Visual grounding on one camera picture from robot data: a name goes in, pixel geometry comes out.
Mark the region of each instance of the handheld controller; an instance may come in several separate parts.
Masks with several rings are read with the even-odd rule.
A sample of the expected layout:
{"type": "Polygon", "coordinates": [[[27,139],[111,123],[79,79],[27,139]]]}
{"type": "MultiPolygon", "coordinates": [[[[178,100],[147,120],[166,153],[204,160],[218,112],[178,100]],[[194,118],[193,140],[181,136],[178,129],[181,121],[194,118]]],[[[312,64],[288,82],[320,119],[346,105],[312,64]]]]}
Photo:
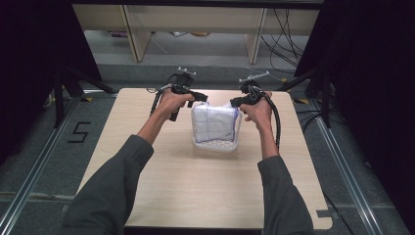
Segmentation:
{"type": "Polygon", "coordinates": [[[280,123],[280,117],[278,115],[277,107],[272,102],[271,98],[260,88],[258,82],[255,81],[256,78],[259,78],[261,76],[268,75],[269,73],[260,74],[256,76],[249,76],[247,79],[240,80],[240,83],[243,83],[240,86],[240,90],[244,94],[248,94],[245,97],[236,97],[234,99],[231,99],[231,106],[232,107],[241,107],[242,104],[246,105],[255,105],[257,104],[260,99],[264,98],[268,105],[271,107],[274,116],[275,121],[277,125],[277,131],[276,131],[276,138],[275,138],[275,144],[277,147],[280,147],[280,136],[281,136],[281,123],[280,123]]]}
{"type": "MultiPolygon", "coordinates": [[[[186,69],[183,70],[181,68],[179,68],[178,71],[182,71],[183,73],[181,73],[181,74],[179,74],[179,73],[173,74],[167,80],[167,82],[164,84],[164,86],[162,88],[160,88],[159,91],[157,92],[156,98],[155,98],[155,102],[153,103],[153,107],[152,107],[152,109],[150,111],[150,115],[156,109],[156,105],[159,102],[159,99],[160,99],[160,96],[161,96],[162,92],[164,92],[164,90],[166,90],[168,88],[170,88],[171,89],[171,92],[173,92],[175,94],[192,94],[193,97],[195,97],[195,100],[188,102],[188,104],[187,104],[187,107],[188,108],[192,108],[193,103],[195,101],[205,102],[205,101],[208,100],[208,96],[207,95],[205,95],[203,93],[200,93],[200,92],[192,91],[192,90],[189,89],[189,87],[192,85],[192,83],[194,81],[192,75],[196,75],[195,72],[188,72],[186,69]]],[[[171,114],[170,120],[176,121],[177,115],[179,113],[179,110],[177,110],[176,113],[171,114]]]]}

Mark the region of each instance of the wrist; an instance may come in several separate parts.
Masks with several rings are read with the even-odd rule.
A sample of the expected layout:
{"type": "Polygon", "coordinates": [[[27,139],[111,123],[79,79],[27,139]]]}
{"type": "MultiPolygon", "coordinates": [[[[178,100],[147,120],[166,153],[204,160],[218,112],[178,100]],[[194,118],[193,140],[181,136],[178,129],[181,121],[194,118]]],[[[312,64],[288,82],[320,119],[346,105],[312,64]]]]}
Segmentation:
{"type": "Polygon", "coordinates": [[[259,137],[261,142],[262,158],[266,159],[272,156],[279,156],[279,149],[275,143],[275,138],[272,131],[272,125],[265,127],[262,125],[259,130],[259,137]]]}
{"type": "Polygon", "coordinates": [[[159,119],[162,121],[166,121],[170,118],[171,114],[167,114],[164,110],[162,109],[155,109],[155,111],[152,114],[152,117],[155,119],[159,119]]]}
{"type": "Polygon", "coordinates": [[[155,109],[146,123],[141,127],[140,131],[138,131],[137,135],[153,145],[161,131],[162,125],[167,119],[169,117],[161,112],[161,110],[155,109]]]}
{"type": "Polygon", "coordinates": [[[256,128],[258,129],[260,135],[269,134],[269,133],[271,133],[271,135],[272,135],[271,122],[261,122],[261,123],[256,125],[256,128]]]}

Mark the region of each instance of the aluminum rail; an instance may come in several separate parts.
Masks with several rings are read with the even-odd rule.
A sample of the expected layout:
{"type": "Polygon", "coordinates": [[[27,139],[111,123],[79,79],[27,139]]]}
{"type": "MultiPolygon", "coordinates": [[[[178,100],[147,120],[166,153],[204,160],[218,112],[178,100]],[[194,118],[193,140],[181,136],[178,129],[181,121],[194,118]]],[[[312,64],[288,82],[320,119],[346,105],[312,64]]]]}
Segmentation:
{"type": "MultiPolygon", "coordinates": [[[[319,106],[315,100],[310,100],[310,105],[313,110],[319,110],[319,106]]],[[[356,205],[357,211],[366,227],[369,234],[382,235],[384,234],[378,219],[373,213],[366,197],[364,196],[359,184],[356,181],[350,167],[348,166],[347,160],[340,149],[336,138],[333,135],[331,128],[327,128],[321,117],[316,118],[318,126],[329,146],[330,152],[332,153],[333,159],[339,168],[340,174],[343,181],[346,184],[349,194],[356,205]]]]}
{"type": "Polygon", "coordinates": [[[31,168],[26,179],[24,180],[23,185],[19,189],[12,203],[7,208],[6,212],[1,216],[1,220],[0,220],[1,235],[10,234],[13,227],[15,226],[24,208],[24,205],[30,196],[30,192],[33,190],[34,186],[39,180],[43,169],[45,168],[53,151],[55,150],[55,147],[63,133],[63,130],[65,130],[68,124],[70,115],[72,114],[74,108],[79,103],[79,101],[80,101],[80,97],[71,97],[69,104],[66,108],[67,114],[65,115],[64,119],[61,121],[61,124],[57,128],[54,128],[54,130],[52,131],[48,141],[46,142],[45,146],[42,149],[42,152],[40,153],[39,157],[37,157],[36,162],[31,168]]]}

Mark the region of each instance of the white cloth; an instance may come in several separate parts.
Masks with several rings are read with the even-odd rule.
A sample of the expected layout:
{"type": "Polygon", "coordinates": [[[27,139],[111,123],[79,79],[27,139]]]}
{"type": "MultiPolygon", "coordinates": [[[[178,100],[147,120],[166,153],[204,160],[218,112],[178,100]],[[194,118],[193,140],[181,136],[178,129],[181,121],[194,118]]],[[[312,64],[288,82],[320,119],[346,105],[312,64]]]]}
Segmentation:
{"type": "Polygon", "coordinates": [[[238,108],[230,104],[222,107],[201,103],[192,109],[193,135],[197,143],[208,140],[235,139],[235,121],[239,115],[238,108]]]}

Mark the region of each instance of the black cable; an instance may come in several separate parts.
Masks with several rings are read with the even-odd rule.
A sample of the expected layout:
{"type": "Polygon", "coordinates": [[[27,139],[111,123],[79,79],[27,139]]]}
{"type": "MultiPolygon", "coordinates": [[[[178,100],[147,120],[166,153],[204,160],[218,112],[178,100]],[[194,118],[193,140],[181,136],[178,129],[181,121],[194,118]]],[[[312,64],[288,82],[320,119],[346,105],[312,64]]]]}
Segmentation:
{"type": "Polygon", "coordinates": [[[348,225],[348,223],[346,222],[346,220],[343,218],[342,214],[339,212],[339,210],[337,209],[337,207],[335,206],[335,204],[332,202],[332,200],[330,200],[330,198],[327,196],[327,194],[323,191],[323,195],[324,197],[327,199],[327,201],[329,201],[330,205],[332,205],[333,209],[336,211],[337,215],[339,216],[339,218],[342,220],[342,222],[345,224],[348,232],[351,235],[354,235],[353,230],[351,230],[350,226],[348,225]]]}
{"type": "Polygon", "coordinates": [[[265,38],[263,38],[263,36],[261,35],[261,39],[262,39],[262,41],[265,43],[265,45],[268,47],[268,49],[273,53],[273,54],[275,54],[275,55],[277,55],[278,57],[280,57],[281,59],[283,59],[284,61],[286,61],[286,62],[288,62],[288,63],[290,63],[292,66],[294,66],[294,67],[296,67],[298,64],[296,63],[296,62],[294,62],[294,61],[292,61],[292,60],[290,60],[290,58],[288,58],[288,57],[286,57],[286,56],[284,56],[283,54],[281,54],[280,52],[278,52],[278,51],[276,51],[275,50],[275,46],[277,45],[277,44],[274,44],[274,46],[273,47],[271,47],[269,44],[268,44],[268,42],[265,40],[265,38]]]}
{"type": "Polygon", "coordinates": [[[301,52],[304,52],[294,41],[293,38],[291,38],[291,31],[290,31],[290,22],[288,21],[288,15],[290,14],[290,9],[286,9],[286,19],[287,19],[287,30],[288,30],[288,37],[290,38],[290,42],[292,45],[297,47],[301,52]]]}
{"type": "Polygon", "coordinates": [[[266,102],[268,102],[269,106],[272,109],[272,112],[274,113],[275,122],[276,122],[276,134],[275,134],[275,144],[277,145],[277,148],[280,149],[280,139],[281,139],[281,120],[280,116],[278,114],[277,107],[275,106],[274,102],[272,102],[271,98],[266,94],[265,92],[260,93],[263,98],[265,98],[266,102]]]}
{"type": "Polygon", "coordinates": [[[321,116],[322,112],[319,112],[318,114],[315,114],[313,116],[310,117],[310,119],[305,123],[305,125],[301,128],[302,129],[302,133],[305,133],[305,130],[307,129],[308,125],[317,117],[321,116]]]}
{"type": "Polygon", "coordinates": [[[285,25],[287,26],[288,35],[287,35],[287,33],[284,33],[284,34],[286,36],[287,41],[290,43],[291,49],[293,50],[294,57],[296,58],[297,62],[299,62],[300,59],[299,59],[299,56],[297,55],[296,49],[294,49],[294,46],[293,46],[294,42],[293,42],[293,39],[291,38],[290,22],[288,21],[289,14],[290,14],[290,11],[288,9],[286,9],[286,23],[285,23],[285,25]]]}
{"type": "Polygon", "coordinates": [[[274,51],[275,46],[273,48],[271,48],[271,46],[268,45],[268,43],[265,41],[265,39],[262,36],[261,36],[261,38],[265,42],[265,44],[268,47],[268,49],[271,51],[271,53],[269,54],[269,64],[271,65],[271,67],[274,68],[276,71],[293,74],[294,73],[293,71],[279,70],[279,69],[277,69],[277,68],[274,67],[274,65],[272,64],[272,55],[274,53],[275,54],[278,54],[278,52],[274,51]]]}
{"type": "Polygon", "coordinates": [[[283,49],[283,50],[285,50],[285,51],[288,51],[288,52],[293,53],[293,51],[292,51],[292,50],[287,49],[287,48],[283,47],[282,45],[280,45],[280,44],[278,43],[278,41],[277,41],[277,40],[275,40],[274,35],[272,35],[272,34],[271,34],[271,38],[272,38],[272,40],[274,40],[274,42],[275,42],[275,43],[277,43],[277,44],[278,44],[278,46],[280,46],[280,48],[281,48],[281,49],[283,49]]]}
{"type": "Polygon", "coordinates": [[[149,93],[156,93],[157,92],[156,88],[146,88],[146,90],[149,93]]]}
{"type": "Polygon", "coordinates": [[[276,42],[278,43],[279,39],[284,34],[286,36],[287,41],[290,43],[290,46],[292,48],[292,51],[291,50],[288,50],[288,49],[286,49],[284,47],[282,47],[281,45],[280,45],[280,47],[286,49],[287,51],[292,52],[294,54],[296,60],[299,61],[300,60],[299,53],[297,53],[297,51],[295,50],[294,46],[297,47],[302,52],[303,52],[303,50],[301,50],[301,48],[299,46],[297,46],[297,44],[291,38],[291,30],[290,30],[290,23],[289,23],[289,14],[290,14],[289,9],[286,9],[286,21],[284,22],[284,25],[282,25],[282,23],[280,21],[280,18],[278,17],[277,11],[275,9],[274,9],[274,14],[275,14],[275,17],[277,18],[278,24],[281,27],[281,33],[280,33],[280,36],[278,37],[278,40],[276,42]]]}
{"type": "Polygon", "coordinates": [[[165,89],[160,89],[160,90],[158,90],[158,92],[157,92],[157,94],[156,94],[156,98],[155,98],[155,100],[153,101],[153,106],[152,106],[152,108],[150,109],[150,115],[152,115],[152,114],[153,114],[153,112],[155,111],[156,106],[157,106],[157,103],[159,102],[160,96],[161,96],[162,92],[164,92],[164,90],[165,90],[165,89]]]}
{"type": "Polygon", "coordinates": [[[301,120],[300,120],[300,123],[302,123],[303,121],[305,121],[305,120],[307,120],[307,119],[309,119],[309,118],[311,118],[311,117],[313,117],[313,116],[314,116],[314,115],[310,115],[310,116],[307,116],[307,117],[305,117],[305,118],[301,119],[301,120]]]}
{"type": "MultiPolygon", "coordinates": [[[[330,108],[330,112],[339,112],[336,108],[330,108]]],[[[296,114],[323,112],[321,110],[297,111],[296,114]]]]}
{"type": "Polygon", "coordinates": [[[173,74],[173,75],[171,75],[165,82],[164,82],[164,84],[162,85],[162,86],[165,86],[165,85],[167,85],[170,81],[171,81],[171,79],[172,78],[174,78],[174,77],[176,77],[176,76],[178,76],[178,75],[180,75],[180,74],[178,74],[178,73],[175,73],[175,74],[173,74]]]}

